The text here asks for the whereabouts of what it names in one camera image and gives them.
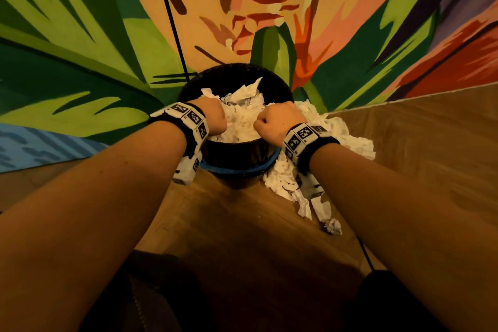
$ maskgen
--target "black wastebasket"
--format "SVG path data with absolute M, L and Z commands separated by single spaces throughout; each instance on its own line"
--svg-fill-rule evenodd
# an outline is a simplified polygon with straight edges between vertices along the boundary
M 265 104 L 293 101 L 289 86 L 275 73 L 250 64 L 219 65 L 200 72 L 183 86 L 178 101 L 190 101 L 202 95 L 202 88 L 223 97 L 243 85 L 258 85 Z M 232 189 L 248 188 L 256 184 L 274 164 L 279 149 L 262 138 L 242 143 L 222 143 L 207 140 L 202 147 L 201 167 L 211 172 Z

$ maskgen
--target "black cable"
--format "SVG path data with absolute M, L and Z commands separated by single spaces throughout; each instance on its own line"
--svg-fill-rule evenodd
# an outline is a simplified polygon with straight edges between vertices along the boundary
M 358 236 L 356 237 L 356 239 L 358 239 L 359 246 L 362 248 L 363 254 L 365 255 L 365 258 L 366 258 L 366 262 L 368 262 L 370 269 L 373 272 L 375 270 L 375 268 L 374 268 L 374 265 L 372 264 L 372 261 L 370 260 L 369 255 L 366 252 L 365 246 L 363 245 L 363 241 L 361 241 L 361 239 L 358 238 Z
M 189 73 L 187 71 L 187 65 L 185 64 L 185 58 L 183 57 L 182 47 L 180 46 L 180 39 L 178 38 L 178 32 L 176 31 L 175 21 L 173 20 L 173 13 L 171 12 L 171 7 L 169 5 L 169 0 L 164 0 L 166 5 L 166 10 L 168 11 L 169 23 L 171 25 L 171 30 L 173 31 L 173 36 L 175 37 L 176 47 L 178 48 L 178 54 L 183 66 L 183 72 L 185 73 L 185 79 L 190 80 Z

